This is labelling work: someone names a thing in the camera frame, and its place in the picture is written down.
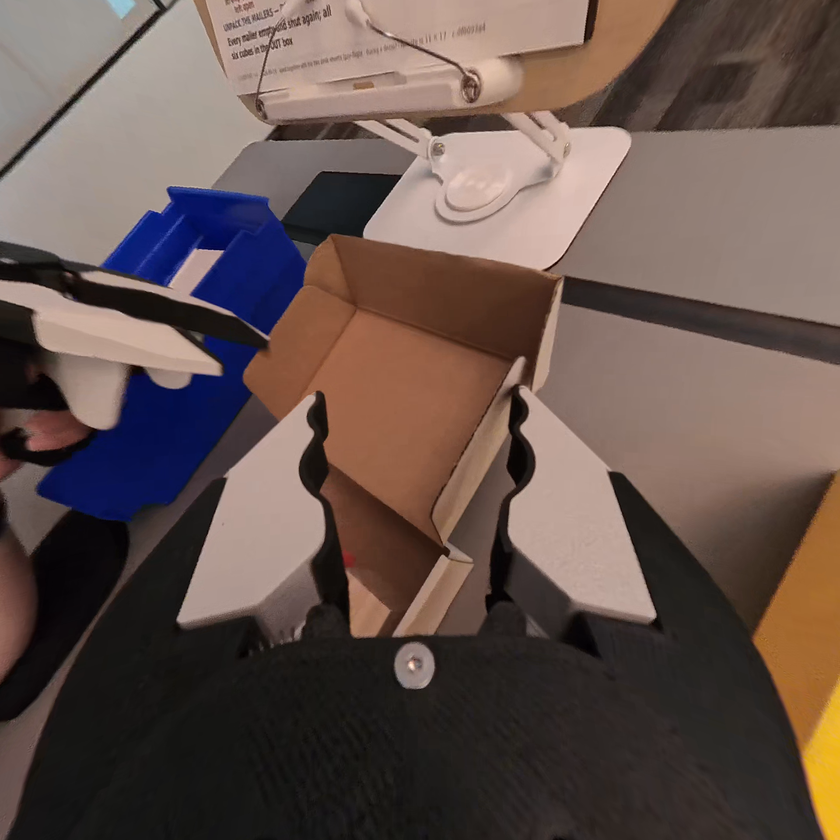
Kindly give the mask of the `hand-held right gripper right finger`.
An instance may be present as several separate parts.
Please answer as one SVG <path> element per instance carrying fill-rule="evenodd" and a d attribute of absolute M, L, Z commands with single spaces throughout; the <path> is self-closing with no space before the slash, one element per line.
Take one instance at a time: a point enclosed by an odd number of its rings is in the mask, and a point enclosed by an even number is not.
<path fill-rule="evenodd" d="M 488 613 L 511 602 L 546 637 L 579 615 L 657 618 L 606 463 L 527 387 L 511 396 L 507 472 L 490 552 Z"/>

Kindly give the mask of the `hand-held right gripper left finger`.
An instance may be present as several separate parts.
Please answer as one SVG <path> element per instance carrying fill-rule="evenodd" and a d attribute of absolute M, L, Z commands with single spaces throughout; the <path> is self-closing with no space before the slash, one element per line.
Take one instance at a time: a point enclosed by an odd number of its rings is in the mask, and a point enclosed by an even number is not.
<path fill-rule="evenodd" d="M 350 623 L 329 475 L 324 394 L 307 395 L 224 477 L 177 624 L 251 618 L 270 643 L 299 635 L 312 608 Z"/>

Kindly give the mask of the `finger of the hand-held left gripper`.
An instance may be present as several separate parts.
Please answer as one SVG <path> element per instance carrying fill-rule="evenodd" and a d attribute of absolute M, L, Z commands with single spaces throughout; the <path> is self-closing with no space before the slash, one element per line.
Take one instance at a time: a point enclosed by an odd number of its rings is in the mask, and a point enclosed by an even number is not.
<path fill-rule="evenodd" d="M 133 368 L 164 373 L 175 388 L 223 365 L 173 327 L 76 303 L 34 309 L 41 363 L 70 413 L 97 430 L 116 426 Z"/>
<path fill-rule="evenodd" d="M 80 305 L 108 309 L 256 350 L 268 345 L 263 332 L 231 311 L 134 277 L 98 269 L 84 272 L 57 264 L 3 261 L 1 279 L 49 290 Z"/>

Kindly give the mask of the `blue plastic bin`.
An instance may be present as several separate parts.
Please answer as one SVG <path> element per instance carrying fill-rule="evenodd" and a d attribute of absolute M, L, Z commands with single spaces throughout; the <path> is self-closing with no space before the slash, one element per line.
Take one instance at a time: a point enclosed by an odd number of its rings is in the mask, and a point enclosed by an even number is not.
<path fill-rule="evenodd" d="M 220 252 L 192 294 L 269 334 L 302 287 L 306 261 L 269 199 L 171 186 L 170 202 L 149 211 L 102 267 L 175 288 L 197 250 Z M 184 489 L 251 396 L 243 382 L 256 350 L 220 339 L 206 347 L 221 376 L 196 375 L 178 390 L 146 373 L 131 376 L 117 426 L 45 474 L 39 497 L 99 519 L 129 522 Z"/>

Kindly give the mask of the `white cardboard mailer box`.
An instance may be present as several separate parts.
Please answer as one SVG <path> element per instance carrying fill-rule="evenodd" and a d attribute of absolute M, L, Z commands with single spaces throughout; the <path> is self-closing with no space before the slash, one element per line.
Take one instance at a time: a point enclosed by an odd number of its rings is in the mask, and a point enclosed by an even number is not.
<path fill-rule="evenodd" d="M 223 255 L 224 251 L 220 249 L 195 248 L 174 273 L 168 288 L 183 295 L 193 295 Z"/>
<path fill-rule="evenodd" d="M 391 636 L 434 633 L 471 572 L 449 538 L 508 437 L 513 389 L 548 378 L 562 288 L 546 271 L 332 235 L 245 371 L 277 420 L 324 394 L 322 493 Z"/>

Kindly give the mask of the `yellow plastic bin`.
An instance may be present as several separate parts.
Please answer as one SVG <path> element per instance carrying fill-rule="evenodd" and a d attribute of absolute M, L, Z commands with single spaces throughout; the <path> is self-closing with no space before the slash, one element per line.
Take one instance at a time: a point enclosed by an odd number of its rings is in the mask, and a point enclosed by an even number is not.
<path fill-rule="evenodd" d="M 782 575 L 753 641 L 790 719 L 822 833 L 838 839 L 838 474 Z"/>

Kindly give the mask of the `person's left hand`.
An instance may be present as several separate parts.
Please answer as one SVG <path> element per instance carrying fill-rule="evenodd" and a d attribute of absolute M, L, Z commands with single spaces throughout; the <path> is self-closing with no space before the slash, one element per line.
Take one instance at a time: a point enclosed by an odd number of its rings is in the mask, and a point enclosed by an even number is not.
<path fill-rule="evenodd" d="M 2 425 L 1 480 L 22 466 L 53 467 L 87 447 L 96 430 L 69 411 L 29 413 Z"/>

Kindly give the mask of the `printed instruction sheet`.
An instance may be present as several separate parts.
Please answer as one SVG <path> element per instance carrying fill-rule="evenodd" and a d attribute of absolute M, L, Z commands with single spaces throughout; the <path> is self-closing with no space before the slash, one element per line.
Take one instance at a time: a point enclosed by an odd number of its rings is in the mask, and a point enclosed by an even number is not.
<path fill-rule="evenodd" d="M 208 1 L 208 25 L 238 95 L 429 67 L 461 65 L 547 49 L 592 37 L 598 2 L 362 1 L 375 27 L 350 20 L 342 1 Z"/>

